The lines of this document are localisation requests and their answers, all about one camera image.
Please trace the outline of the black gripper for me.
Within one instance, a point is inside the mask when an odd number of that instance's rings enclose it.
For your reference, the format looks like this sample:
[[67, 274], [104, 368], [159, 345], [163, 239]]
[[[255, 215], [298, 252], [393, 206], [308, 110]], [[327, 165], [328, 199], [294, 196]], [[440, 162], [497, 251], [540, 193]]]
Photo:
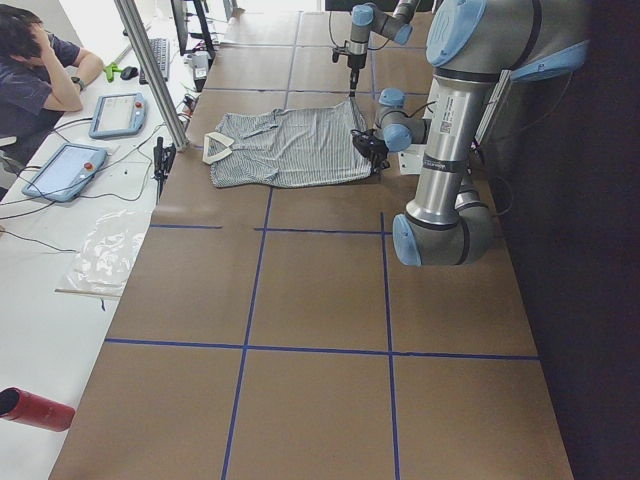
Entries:
[[350, 69], [349, 96], [356, 95], [360, 71], [366, 66], [368, 47], [366, 44], [344, 44], [332, 48], [332, 62], [337, 63], [340, 56], [347, 57], [347, 66]]
[[379, 139], [374, 129], [360, 131], [352, 129], [352, 144], [359, 154], [371, 164], [371, 173], [380, 175], [390, 166], [388, 161], [389, 150], [385, 142]]

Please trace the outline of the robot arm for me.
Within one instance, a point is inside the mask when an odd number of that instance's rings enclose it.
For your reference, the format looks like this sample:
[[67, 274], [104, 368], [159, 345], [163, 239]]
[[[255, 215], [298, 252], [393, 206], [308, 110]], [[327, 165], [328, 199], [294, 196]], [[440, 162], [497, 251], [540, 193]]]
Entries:
[[347, 59], [350, 71], [348, 98], [354, 100], [358, 87], [360, 72], [365, 68], [372, 34], [405, 45], [413, 32], [411, 24], [419, 10], [420, 1], [399, 1], [391, 14], [385, 13], [373, 2], [358, 4], [351, 9], [350, 36], [342, 45], [338, 45], [332, 34], [329, 21], [328, 30], [332, 47], [332, 62], [337, 63], [341, 56]]
[[409, 118], [404, 95], [386, 89], [374, 137], [390, 152], [424, 145], [414, 198], [393, 220], [405, 265], [462, 265], [481, 258], [493, 237], [488, 207], [468, 171], [468, 155], [502, 73], [539, 81], [579, 69], [588, 51], [589, 1], [443, 1], [435, 8], [426, 59], [434, 113]]

